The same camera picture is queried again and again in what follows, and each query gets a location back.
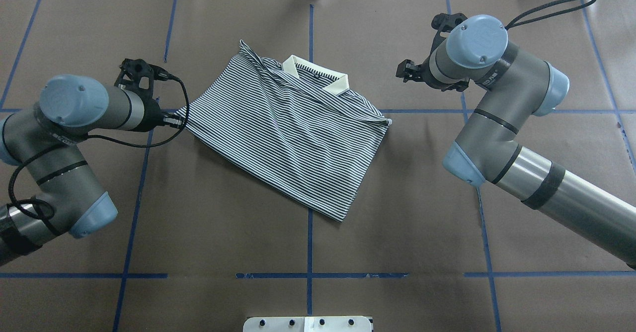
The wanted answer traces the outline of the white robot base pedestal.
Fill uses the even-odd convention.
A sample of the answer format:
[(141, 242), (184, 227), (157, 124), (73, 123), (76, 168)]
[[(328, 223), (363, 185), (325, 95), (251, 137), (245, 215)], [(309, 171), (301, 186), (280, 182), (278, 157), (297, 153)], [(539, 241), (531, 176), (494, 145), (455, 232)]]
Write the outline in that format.
[(285, 316), (246, 319), (243, 332), (373, 332), (366, 316)]

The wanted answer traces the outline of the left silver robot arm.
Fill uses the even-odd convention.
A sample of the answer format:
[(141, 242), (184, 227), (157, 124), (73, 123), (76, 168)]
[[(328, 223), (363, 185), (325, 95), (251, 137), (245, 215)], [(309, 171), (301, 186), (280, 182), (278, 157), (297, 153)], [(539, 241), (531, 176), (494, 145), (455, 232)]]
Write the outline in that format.
[(29, 255), (66, 233), (82, 239), (104, 228), (118, 210), (78, 144), (92, 130), (184, 130), (188, 116), (161, 110), (151, 97), (93, 78), (58, 75), (39, 100), (1, 121), (1, 160), (14, 166), (1, 208), (1, 264)]

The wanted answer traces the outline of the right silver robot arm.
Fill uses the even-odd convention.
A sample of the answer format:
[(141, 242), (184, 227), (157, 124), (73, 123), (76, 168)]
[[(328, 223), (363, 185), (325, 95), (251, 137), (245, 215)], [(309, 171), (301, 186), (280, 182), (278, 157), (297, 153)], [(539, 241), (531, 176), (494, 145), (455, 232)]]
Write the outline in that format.
[(529, 117), (548, 115), (564, 100), (568, 77), (511, 42), (493, 16), (439, 13), (431, 27), (437, 33), (429, 56), (420, 65), (404, 60), (396, 77), (442, 91), (463, 91), (473, 81), (485, 91), (443, 167), (474, 187), (492, 183), (634, 268), (634, 206), (516, 142)]

